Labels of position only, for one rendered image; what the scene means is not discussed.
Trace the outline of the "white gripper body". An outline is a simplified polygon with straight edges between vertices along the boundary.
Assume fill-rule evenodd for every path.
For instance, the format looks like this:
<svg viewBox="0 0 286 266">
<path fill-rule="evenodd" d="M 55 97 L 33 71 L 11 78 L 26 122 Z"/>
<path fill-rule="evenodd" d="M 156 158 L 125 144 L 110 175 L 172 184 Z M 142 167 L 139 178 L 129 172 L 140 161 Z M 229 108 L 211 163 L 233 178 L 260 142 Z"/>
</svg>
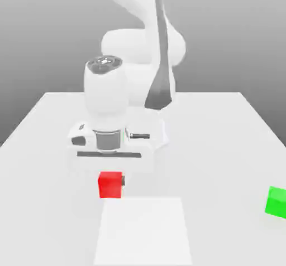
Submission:
<svg viewBox="0 0 286 266">
<path fill-rule="evenodd" d="M 152 173 L 154 171 L 154 155 L 152 152 L 142 152 L 141 158 L 96 157 L 94 151 L 70 147 L 68 148 L 68 166 L 70 170 L 77 172 Z"/>
</svg>

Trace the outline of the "small red cube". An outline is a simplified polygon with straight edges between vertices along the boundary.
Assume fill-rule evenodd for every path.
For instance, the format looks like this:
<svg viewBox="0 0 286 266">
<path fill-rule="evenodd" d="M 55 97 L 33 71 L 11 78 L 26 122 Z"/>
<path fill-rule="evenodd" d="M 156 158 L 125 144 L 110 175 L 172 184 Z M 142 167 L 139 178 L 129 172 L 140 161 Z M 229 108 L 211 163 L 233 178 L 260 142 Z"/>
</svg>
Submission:
<svg viewBox="0 0 286 266">
<path fill-rule="evenodd" d="M 121 172 L 100 172 L 98 190 L 101 199 L 120 199 L 122 191 Z"/>
</svg>

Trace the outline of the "small green cube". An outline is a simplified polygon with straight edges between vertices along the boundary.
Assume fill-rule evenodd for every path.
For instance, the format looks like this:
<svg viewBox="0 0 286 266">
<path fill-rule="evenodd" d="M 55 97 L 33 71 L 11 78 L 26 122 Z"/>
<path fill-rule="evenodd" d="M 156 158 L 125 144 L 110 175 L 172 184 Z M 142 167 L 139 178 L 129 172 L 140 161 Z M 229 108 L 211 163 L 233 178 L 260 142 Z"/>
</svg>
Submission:
<svg viewBox="0 0 286 266">
<path fill-rule="evenodd" d="M 269 187 L 265 213 L 286 219 L 286 190 L 274 186 Z"/>
</svg>

